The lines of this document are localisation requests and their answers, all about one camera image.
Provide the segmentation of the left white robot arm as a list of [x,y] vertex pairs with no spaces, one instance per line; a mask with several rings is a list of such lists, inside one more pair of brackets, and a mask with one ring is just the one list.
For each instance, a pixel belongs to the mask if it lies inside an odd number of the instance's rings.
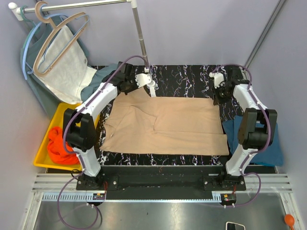
[[63,147],[65,151],[76,155],[82,167],[81,174],[87,177],[87,184],[94,190],[103,186],[100,176],[101,165],[96,158],[95,120],[100,112],[120,93],[129,93],[140,87],[136,75],[132,74],[134,66],[127,62],[107,66],[99,72],[103,77],[94,77],[92,83],[82,93],[84,102],[75,109],[67,109],[63,115]]

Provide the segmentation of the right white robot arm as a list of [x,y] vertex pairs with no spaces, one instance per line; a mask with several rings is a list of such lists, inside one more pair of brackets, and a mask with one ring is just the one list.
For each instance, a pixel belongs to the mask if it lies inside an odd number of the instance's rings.
[[234,186],[233,176],[244,176],[244,171],[254,156],[273,143],[277,122],[277,111],[267,108],[254,93],[250,71],[236,64],[236,67],[248,73],[249,79],[226,79],[218,72],[218,69],[226,66],[220,65],[209,73],[214,82],[213,104],[220,105],[235,98],[244,113],[237,134],[238,146],[225,165],[226,173],[218,177],[218,185],[224,190]]

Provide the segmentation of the beige t shirt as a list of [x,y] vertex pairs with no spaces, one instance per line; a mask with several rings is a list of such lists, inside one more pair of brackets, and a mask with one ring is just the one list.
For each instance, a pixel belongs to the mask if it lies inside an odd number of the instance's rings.
[[219,107],[211,98],[150,97],[144,89],[113,102],[101,150],[130,154],[229,154]]

